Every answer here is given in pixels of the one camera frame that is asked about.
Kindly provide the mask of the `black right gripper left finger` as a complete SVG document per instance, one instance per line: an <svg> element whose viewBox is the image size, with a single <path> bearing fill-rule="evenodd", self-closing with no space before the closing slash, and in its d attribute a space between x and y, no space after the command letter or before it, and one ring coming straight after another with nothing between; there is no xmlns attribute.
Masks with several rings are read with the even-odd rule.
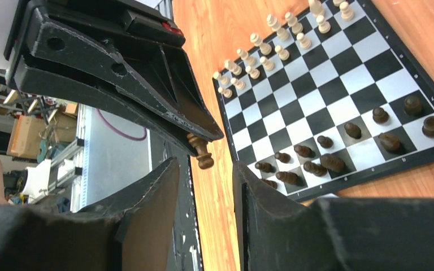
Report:
<svg viewBox="0 0 434 271"><path fill-rule="evenodd" d="M165 270L179 177L171 157L76 213L0 205L0 270Z"/></svg>

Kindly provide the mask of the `brown pawn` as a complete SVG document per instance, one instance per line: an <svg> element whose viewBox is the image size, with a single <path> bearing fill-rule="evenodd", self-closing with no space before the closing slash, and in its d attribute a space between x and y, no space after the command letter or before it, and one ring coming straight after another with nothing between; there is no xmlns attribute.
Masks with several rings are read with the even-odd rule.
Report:
<svg viewBox="0 0 434 271"><path fill-rule="evenodd" d="M212 153L207 150L208 142L192 133L187 135L187 139L190 145L194 147L197 152L196 159L198 161L198 166L201 169L211 168L214 165L214 160L212 158Z"/></svg>

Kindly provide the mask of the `brown chess piece crossed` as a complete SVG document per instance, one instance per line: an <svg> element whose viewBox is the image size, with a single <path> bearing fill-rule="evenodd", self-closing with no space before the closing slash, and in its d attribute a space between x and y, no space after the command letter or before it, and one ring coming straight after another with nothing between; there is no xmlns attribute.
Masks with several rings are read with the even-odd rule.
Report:
<svg viewBox="0 0 434 271"><path fill-rule="evenodd" d="M342 172L346 167L345 162L334 154L322 155L320 164L333 172Z"/></svg>

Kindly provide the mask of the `black white chess board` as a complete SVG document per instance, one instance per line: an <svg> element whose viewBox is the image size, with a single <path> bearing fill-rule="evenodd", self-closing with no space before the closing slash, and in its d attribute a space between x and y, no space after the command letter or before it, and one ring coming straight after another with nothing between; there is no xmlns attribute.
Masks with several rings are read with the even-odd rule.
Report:
<svg viewBox="0 0 434 271"><path fill-rule="evenodd" d="M271 34L265 42L288 59L270 53L274 69L256 63L259 77L241 73L241 90L212 81L233 91L217 96L232 159L298 202L434 162L434 81L371 1L350 1L349 21L332 1L322 6L327 33L309 10L298 15L308 49ZM303 170L324 154L345 169ZM298 185L279 181L280 171L297 174Z"/></svg>

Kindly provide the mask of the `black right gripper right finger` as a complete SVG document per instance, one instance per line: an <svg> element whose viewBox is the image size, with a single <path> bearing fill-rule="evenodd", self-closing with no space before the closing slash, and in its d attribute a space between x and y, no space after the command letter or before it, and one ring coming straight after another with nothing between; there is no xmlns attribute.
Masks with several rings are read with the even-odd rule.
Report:
<svg viewBox="0 0 434 271"><path fill-rule="evenodd" d="M434 198L297 203L233 165L242 270L434 270Z"/></svg>

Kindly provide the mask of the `brown chess piece long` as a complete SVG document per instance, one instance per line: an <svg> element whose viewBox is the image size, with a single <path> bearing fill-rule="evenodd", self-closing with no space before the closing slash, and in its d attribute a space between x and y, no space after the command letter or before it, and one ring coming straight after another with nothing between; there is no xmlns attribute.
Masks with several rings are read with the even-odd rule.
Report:
<svg viewBox="0 0 434 271"><path fill-rule="evenodd" d="M317 177L323 177L327 174L327 169L320 164L306 161L303 164L303 170L309 172Z"/></svg>

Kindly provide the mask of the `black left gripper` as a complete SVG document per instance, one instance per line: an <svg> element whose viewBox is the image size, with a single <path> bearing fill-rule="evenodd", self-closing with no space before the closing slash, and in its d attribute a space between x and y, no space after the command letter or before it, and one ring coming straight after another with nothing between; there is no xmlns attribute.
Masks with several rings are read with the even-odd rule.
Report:
<svg viewBox="0 0 434 271"><path fill-rule="evenodd" d="M26 56L20 56L25 40ZM160 134L223 137L172 19L139 1L18 1L3 56L19 90L77 102Z"/></svg>

